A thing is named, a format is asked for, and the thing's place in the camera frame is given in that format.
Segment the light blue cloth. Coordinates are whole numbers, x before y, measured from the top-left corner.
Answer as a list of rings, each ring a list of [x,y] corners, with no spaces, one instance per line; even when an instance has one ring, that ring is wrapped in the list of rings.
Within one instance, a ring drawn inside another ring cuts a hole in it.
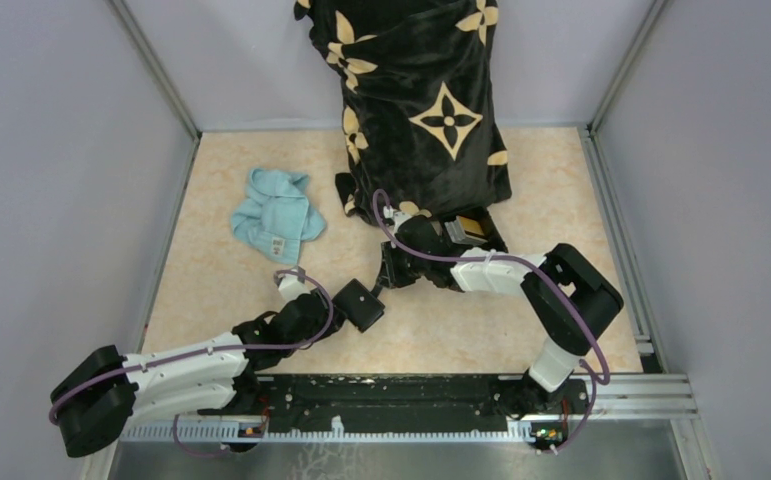
[[[273,262],[296,265],[302,245],[326,229],[325,218],[306,194],[309,182],[301,172],[251,169],[245,199],[231,214],[233,237]]]

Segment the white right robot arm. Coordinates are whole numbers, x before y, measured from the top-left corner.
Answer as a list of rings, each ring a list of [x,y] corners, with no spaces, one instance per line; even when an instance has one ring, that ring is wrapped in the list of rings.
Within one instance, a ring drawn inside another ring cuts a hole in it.
[[[547,333],[528,368],[524,398],[537,412],[551,411],[563,398],[562,384],[573,370],[589,371],[598,385],[611,382],[598,339],[624,307],[619,291],[575,247],[559,244],[535,264],[529,257],[472,248],[454,256],[434,255],[399,240],[381,216],[378,226],[391,245],[426,261],[447,265],[464,292],[488,292],[526,299]]]

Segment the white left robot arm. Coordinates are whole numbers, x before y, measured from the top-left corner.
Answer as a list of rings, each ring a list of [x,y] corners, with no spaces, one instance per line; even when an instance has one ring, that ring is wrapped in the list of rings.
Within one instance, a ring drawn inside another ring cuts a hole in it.
[[[125,431],[181,413],[253,411],[258,371],[336,333],[345,312],[313,290],[231,331],[153,354],[94,350],[51,392],[50,421],[70,458],[96,453]]]

